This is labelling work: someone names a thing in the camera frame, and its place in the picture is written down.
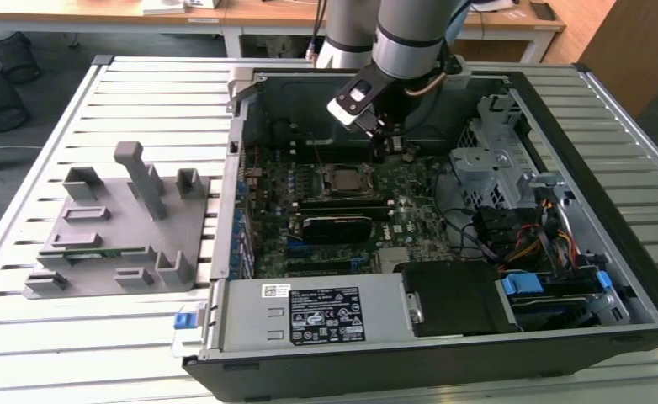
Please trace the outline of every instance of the robotic arm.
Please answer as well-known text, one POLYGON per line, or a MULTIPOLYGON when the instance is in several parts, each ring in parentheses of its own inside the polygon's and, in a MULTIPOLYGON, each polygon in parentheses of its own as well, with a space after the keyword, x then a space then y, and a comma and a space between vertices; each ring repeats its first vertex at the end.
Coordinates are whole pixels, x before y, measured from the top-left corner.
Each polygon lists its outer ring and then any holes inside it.
MULTIPOLYGON (((335 1, 342 0, 328 0, 330 7, 335 1)), ((382 1, 371 63, 327 106, 347 128, 379 139, 406 134, 414 128, 406 128, 404 121, 420 97, 434 89, 440 91, 448 77, 467 76, 462 74, 463 60, 450 54, 444 33, 454 23, 463 22, 459 17, 470 4, 471 0, 382 1)), ((336 14, 330 9, 330 17, 336 14)), ((332 26, 327 37, 336 46, 332 37, 339 33, 332 26)))

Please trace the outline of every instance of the wooden desk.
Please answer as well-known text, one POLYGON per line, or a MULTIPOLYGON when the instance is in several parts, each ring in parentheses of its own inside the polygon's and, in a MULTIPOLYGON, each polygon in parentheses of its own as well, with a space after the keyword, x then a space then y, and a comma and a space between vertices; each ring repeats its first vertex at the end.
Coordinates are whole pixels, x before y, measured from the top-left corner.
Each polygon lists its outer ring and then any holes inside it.
MULTIPOLYGON (((230 0, 223 20, 230 57, 242 57, 240 35, 311 35, 316 6, 290 0, 230 0)), ((501 40, 529 42, 521 61, 538 63, 557 32, 566 27, 561 20, 542 21, 527 0, 521 5, 498 13, 470 14, 459 40, 501 40)))
POLYGON ((143 15, 139 0, 0 0, 0 30, 220 34, 226 9, 143 15))
MULTIPOLYGON (((242 35, 311 35, 315 7, 287 0, 223 0, 218 9, 144 16, 139 0, 0 0, 0 30, 222 34, 227 56, 242 57, 242 35)), ((542 61, 563 23, 537 19, 527 0, 483 17, 482 24, 480 16, 470 15, 459 39, 529 42, 521 61, 542 61)))

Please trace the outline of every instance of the cable connector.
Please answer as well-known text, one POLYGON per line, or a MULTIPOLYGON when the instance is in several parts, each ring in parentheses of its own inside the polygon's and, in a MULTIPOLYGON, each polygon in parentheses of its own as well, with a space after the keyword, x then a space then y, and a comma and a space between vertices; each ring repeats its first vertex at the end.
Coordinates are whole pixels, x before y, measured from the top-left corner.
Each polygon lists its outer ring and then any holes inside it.
POLYGON ((315 43, 311 42, 308 44, 308 48, 307 48, 307 53, 304 54, 304 59, 307 61, 315 61, 316 59, 316 54, 315 54, 315 43))

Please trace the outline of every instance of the circuit board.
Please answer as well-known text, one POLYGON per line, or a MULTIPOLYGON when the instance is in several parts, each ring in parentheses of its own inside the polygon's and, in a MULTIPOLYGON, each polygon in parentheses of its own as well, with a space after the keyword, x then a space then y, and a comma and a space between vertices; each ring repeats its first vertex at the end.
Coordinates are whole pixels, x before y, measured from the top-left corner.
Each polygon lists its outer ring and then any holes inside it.
POLYGON ((296 164, 291 155, 282 151, 254 152, 259 156, 250 160, 254 159, 254 167, 260 167, 247 170, 256 248, 254 278, 323 275, 323 268, 332 268, 332 263, 350 263, 350 274, 380 273, 378 251, 388 251, 386 249, 392 247, 400 247, 394 251, 406 251, 410 261, 450 259, 450 242, 431 192, 439 169, 432 157, 419 157, 411 162, 388 157, 378 164, 296 164), (340 174, 350 170, 354 177, 340 174), (322 191, 323 185, 318 184, 323 181, 322 173, 336 175, 338 180, 331 186, 339 188, 339 192, 351 188, 347 183, 356 181, 358 188, 344 191, 339 200, 371 194, 366 198, 386 201, 392 207, 387 219, 371 222, 371 234, 359 243, 307 245, 302 242, 292 207, 298 201, 324 199, 324 194, 331 192, 322 191), (359 174, 364 176, 362 181, 354 179, 359 174), (308 266, 315 270, 292 271, 308 266))

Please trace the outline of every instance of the electronic component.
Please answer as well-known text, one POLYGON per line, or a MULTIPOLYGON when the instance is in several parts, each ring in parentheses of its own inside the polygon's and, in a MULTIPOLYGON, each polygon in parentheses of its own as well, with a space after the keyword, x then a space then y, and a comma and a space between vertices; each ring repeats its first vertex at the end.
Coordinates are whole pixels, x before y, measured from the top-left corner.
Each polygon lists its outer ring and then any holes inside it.
POLYGON ((324 263, 288 263, 288 276, 348 275, 354 269, 352 261, 330 261, 324 263))
POLYGON ((414 324, 416 337, 519 331, 506 316, 490 264, 403 263, 395 270, 403 274, 407 293, 420 302, 423 322, 414 324))
POLYGON ((362 164, 356 166, 327 164, 320 166, 322 170, 322 197, 358 197, 374 194, 371 181, 371 166, 362 164))
POLYGON ((311 217, 302 224, 306 244, 354 244, 371 235, 371 219, 364 216, 311 217))
POLYGON ((408 249, 406 247, 384 247, 376 251, 376 266, 382 274, 390 274, 400 263, 407 263, 408 249))
POLYGON ((302 215, 362 215, 375 221, 390 220, 394 207, 383 199, 335 199, 300 202, 296 206, 302 215))
POLYGON ((538 211, 530 208, 499 210, 482 206, 471 218, 478 240, 499 256, 506 256, 515 249, 521 228, 537 221, 538 211))

